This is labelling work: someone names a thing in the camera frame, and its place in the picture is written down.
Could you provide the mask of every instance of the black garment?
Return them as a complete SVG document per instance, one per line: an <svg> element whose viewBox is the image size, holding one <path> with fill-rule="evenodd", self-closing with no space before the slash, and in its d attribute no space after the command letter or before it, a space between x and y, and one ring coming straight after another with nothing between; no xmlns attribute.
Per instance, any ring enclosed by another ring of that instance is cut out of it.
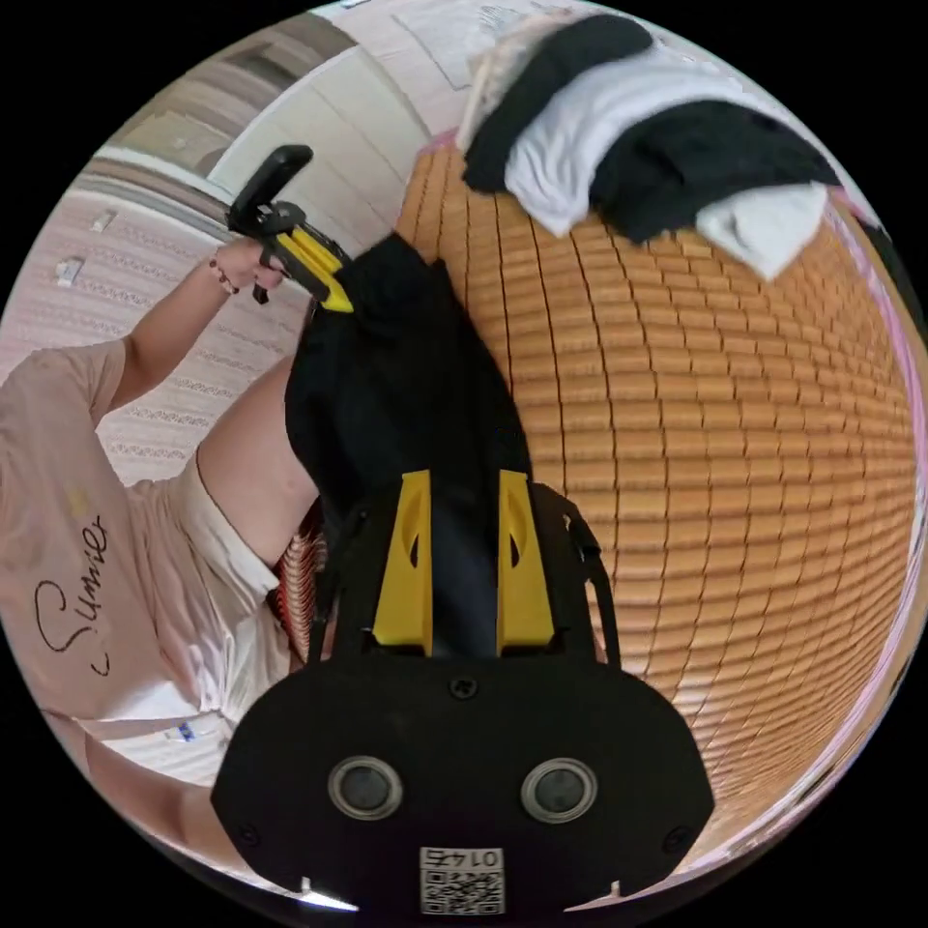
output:
<svg viewBox="0 0 928 928"><path fill-rule="evenodd" d="M609 149L590 203L641 244L692 227L701 209L745 190L818 181L827 159L788 126L722 101L682 103L633 126Z"/></svg>
<svg viewBox="0 0 928 928"><path fill-rule="evenodd" d="M505 190L509 150L551 98L589 68L639 54L653 41L644 26L609 14L579 19L542 40L474 135L464 156L464 183L482 193Z"/></svg>
<svg viewBox="0 0 928 928"><path fill-rule="evenodd" d="M429 470L436 644L493 654L499 472L532 474L506 382L443 261L390 235L337 277L354 312L316 312L285 396L330 551L356 504Z"/></svg>
<svg viewBox="0 0 928 928"><path fill-rule="evenodd" d="M925 320L925 310L921 300L915 293L914 285L905 265L902 263L902 258L899 257L899 252L883 229L876 228L860 219L858 222L860 222L860 228L863 229L864 234L870 240L870 244L880 255L886 272L892 277L892 282L896 285L902 302L912 316L918 334L921 335L921 340L928 345L928 322Z"/></svg>

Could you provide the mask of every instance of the person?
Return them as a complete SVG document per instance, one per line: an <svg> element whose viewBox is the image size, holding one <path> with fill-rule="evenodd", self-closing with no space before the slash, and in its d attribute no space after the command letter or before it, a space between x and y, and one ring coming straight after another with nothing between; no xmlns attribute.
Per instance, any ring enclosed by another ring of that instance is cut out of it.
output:
<svg viewBox="0 0 928 928"><path fill-rule="evenodd" d="M43 716L124 817L248 873L209 787L235 724L295 667L265 607L317 497L290 449L292 356L175 478L126 487L96 429L160 384L229 297L279 266L221 246L124 338L34 352L0 386L0 617Z"/></svg>

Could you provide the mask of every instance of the bamboo mat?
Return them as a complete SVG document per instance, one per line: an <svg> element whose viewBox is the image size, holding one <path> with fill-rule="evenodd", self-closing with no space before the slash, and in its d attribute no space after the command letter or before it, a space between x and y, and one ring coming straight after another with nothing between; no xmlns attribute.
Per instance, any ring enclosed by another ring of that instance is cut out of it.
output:
<svg viewBox="0 0 928 928"><path fill-rule="evenodd" d="M695 856L809 769L892 624L914 446L885 323L826 224L764 284L695 233L637 247L591 218L556 240L461 169L424 153L397 231L447 262L536 479L603 546L623 667L699 742L717 810Z"/></svg>

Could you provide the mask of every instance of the qr code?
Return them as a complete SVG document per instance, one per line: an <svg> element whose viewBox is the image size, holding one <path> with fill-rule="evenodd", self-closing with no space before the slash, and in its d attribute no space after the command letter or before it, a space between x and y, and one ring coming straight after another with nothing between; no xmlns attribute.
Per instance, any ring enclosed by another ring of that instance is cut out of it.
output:
<svg viewBox="0 0 928 928"><path fill-rule="evenodd" d="M422 870L422 912L499 915L506 910L500 870Z"/></svg>

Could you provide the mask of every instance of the pink t-shirt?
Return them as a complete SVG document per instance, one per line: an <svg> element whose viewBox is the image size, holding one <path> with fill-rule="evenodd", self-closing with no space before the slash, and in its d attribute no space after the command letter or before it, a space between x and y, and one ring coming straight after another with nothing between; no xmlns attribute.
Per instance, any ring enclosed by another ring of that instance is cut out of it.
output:
<svg viewBox="0 0 928 928"><path fill-rule="evenodd" d="M0 386L0 617L39 707L78 722L221 701L221 655L185 627L211 610L169 481L124 486L97 437L124 363L122 341L42 350Z"/></svg>

